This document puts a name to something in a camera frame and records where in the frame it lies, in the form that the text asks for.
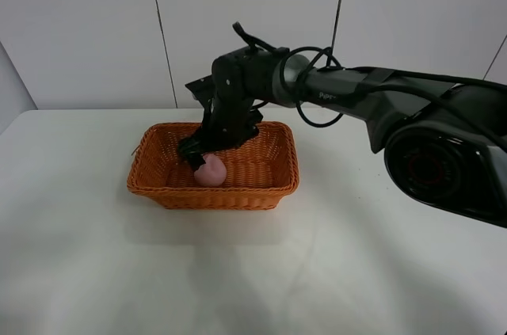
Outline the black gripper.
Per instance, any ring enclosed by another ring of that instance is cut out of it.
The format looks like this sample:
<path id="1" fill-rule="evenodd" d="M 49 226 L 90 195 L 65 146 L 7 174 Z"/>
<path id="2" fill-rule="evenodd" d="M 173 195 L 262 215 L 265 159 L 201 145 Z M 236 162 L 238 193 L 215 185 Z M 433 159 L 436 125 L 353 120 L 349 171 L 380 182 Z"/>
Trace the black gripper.
<path id="1" fill-rule="evenodd" d="M 253 108 L 254 99 L 226 99 L 215 95 L 205 109 L 196 135 L 181 139 L 177 152 L 193 172 L 206 163 L 202 152 L 237 149 L 259 135 L 263 115 Z"/>

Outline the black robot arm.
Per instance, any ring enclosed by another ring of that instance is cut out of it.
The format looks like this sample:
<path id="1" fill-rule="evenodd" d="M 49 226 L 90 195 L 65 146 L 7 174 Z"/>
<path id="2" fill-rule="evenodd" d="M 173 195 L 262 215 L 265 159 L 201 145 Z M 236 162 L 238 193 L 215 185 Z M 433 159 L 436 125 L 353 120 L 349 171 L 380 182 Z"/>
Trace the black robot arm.
<path id="1" fill-rule="evenodd" d="M 506 224 L 506 88 L 471 78 L 379 67 L 316 67 L 305 49 L 256 45 L 220 56 L 187 85 L 204 108 L 179 142 L 191 167 L 259 133 L 259 108 L 305 102 L 365 123 L 372 152 L 412 199 L 498 227 Z"/>

